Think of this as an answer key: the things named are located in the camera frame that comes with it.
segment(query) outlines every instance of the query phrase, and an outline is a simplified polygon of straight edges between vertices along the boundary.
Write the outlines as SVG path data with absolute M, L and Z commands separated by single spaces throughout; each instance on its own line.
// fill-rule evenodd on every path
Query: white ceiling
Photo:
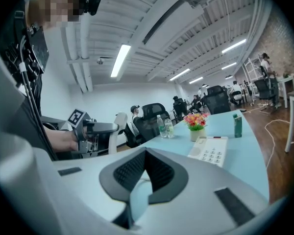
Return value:
M 204 13 L 198 17 L 195 25 L 182 30 L 167 48 L 148 48 L 142 40 L 167 11 L 164 7 L 168 5 L 169 9 L 177 1 L 179 0 L 101 0 L 97 14 L 92 17 L 88 42 L 89 60 L 86 60 L 90 65 L 94 85 L 95 81 L 100 80 L 98 78 L 104 78 L 107 82 L 119 81 L 121 77 L 127 76 L 143 77 L 146 82 L 153 79 L 168 82 L 186 68 L 191 71 L 179 77 L 177 82 L 190 82 L 237 61 L 242 51 L 245 51 L 244 45 L 224 55 L 221 51 L 247 38 L 255 0 L 226 0 L 231 42 L 225 0 L 182 0 L 194 7 L 201 5 Z M 133 53 L 129 52 L 127 62 L 123 64 L 117 79 L 110 78 L 121 44 L 127 43 L 132 45 Z M 76 44 L 80 56 L 80 23 L 76 23 Z M 98 65 L 96 60 L 99 57 L 110 59 L 105 59 L 103 65 Z M 233 73 L 236 68 L 233 66 L 226 69 L 225 76 Z

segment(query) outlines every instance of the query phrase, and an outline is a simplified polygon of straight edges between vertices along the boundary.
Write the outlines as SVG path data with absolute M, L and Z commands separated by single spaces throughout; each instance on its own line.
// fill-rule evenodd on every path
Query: flower pot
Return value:
M 206 136 L 205 128 L 199 131 L 191 131 L 191 141 L 195 142 L 199 136 Z

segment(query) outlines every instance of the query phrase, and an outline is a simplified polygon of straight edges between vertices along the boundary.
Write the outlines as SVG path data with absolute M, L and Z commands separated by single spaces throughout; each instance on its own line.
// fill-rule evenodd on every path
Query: desk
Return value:
M 292 137 L 293 137 L 293 131 L 294 131 L 294 92 L 291 92 L 288 94 L 290 96 L 290 127 L 289 127 L 289 136 L 288 136 L 288 141 L 286 142 L 285 146 L 285 152 L 289 152 L 291 142 L 292 142 Z
M 282 92 L 283 92 L 283 100 L 284 100 L 284 107 L 287 108 L 288 107 L 288 98 L 286 96 L 286 88 L 285 88 L 285 83 L 288 81 L 293 82 L 293 88 L 294 88 L 294 75 L 289 75 L 287 78 L 283 78 L 283 77 L 277 77 L 277 81 L 278 84 L 280 86 L 282 86 Z
M 243 136 L 234 138 L 233 114 L 243 118 Z M 207 119 L 208 136 L 227 136 L 227 153 L 223 168 L 232 175 L 249 184 L 269 200 L 269 183 L 266 165 L 257 139 L 244 115 L 239 110 L 210 115 Z M 161 149 L 187 156 L 194 142 L 190 139 L 189 129 L 184 122 L 174 126 L 172 139 L 155 137 L 142 146 Z

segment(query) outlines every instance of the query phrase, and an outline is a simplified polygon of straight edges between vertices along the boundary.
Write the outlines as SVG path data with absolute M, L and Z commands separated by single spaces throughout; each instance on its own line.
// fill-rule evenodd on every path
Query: white table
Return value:
M 286 95 L 285 83 L 288 82 L 288 81 L 291 81 L 291 80 L 293 82 L 293 88 L 294 88 L 294 74 L 289 75 L 287 78 L 283 78 L 283 77 L 278 77 L 277 78 L 278 84 L 282 86 L 282 93 L 283 93 L 283 100 L 284 100 L 285 108 L 288 107 L 288 98 L 287 98 L 287 95 Z
M 285 146 L 285 152 L 289 152 L 292 138 L 293 138 L 293 132 L 294 132 L 294 92 L 289 93 L 290 96 L 290 128 L 289 128 L 289 136 L 288 141 L 286 142 Z

